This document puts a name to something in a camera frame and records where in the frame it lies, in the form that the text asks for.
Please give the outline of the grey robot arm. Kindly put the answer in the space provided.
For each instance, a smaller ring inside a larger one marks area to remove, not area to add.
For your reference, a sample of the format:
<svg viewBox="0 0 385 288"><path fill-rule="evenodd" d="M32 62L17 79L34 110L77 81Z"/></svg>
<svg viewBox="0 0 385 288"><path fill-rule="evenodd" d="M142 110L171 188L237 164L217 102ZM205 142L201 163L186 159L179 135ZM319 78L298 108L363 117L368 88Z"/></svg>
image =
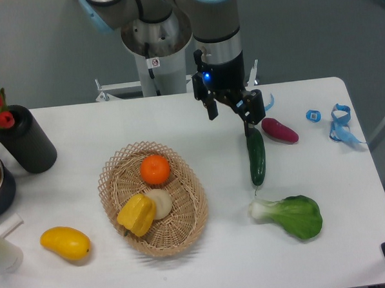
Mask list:
<svg viewBox="0 0 385 288"><path fill-rule="evenodd" d="M230 107L246 136L265 116L262 94L244 85L237 0L79 0L101 32L119 30L145 97L183 93L208 111Z"/></svg>

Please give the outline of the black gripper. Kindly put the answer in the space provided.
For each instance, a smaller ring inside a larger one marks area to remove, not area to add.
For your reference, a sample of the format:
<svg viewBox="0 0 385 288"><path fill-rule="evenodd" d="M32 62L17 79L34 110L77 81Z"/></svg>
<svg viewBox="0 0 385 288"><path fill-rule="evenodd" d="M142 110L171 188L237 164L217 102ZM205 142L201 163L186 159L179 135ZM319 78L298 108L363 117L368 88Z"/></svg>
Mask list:
<svg viewBox="0 0 385 288"><path fill-rule="evenodd" d="M202 101L210 120L218 116L215 99L234 107L234 112L244 122L245 135L248 136L250 128L265 118L265 107L260 90L243 89L245 71L242 51L234 59L221 64L207 63L203 57L201 50L193 52L197 66L197 73L192 76L195 98Z"/></svg>

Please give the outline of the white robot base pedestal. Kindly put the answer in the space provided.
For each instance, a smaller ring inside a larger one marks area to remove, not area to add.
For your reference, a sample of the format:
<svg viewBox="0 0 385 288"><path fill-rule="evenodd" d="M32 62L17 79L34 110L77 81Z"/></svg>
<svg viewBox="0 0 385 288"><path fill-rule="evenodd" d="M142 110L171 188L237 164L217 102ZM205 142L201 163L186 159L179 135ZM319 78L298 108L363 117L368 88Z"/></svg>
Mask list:
<svg viewBox="0 0 385 288"><path fill-rule="evenodd" d="M139 80L105 85L95 81L96 101L154 96L156 90L162 89L168 93L191 93L192 76L186 73L185 50L192 35L186 25L187 19L172 14L162 23L136 20L123 27L123 46L135 59Z"/></svg>

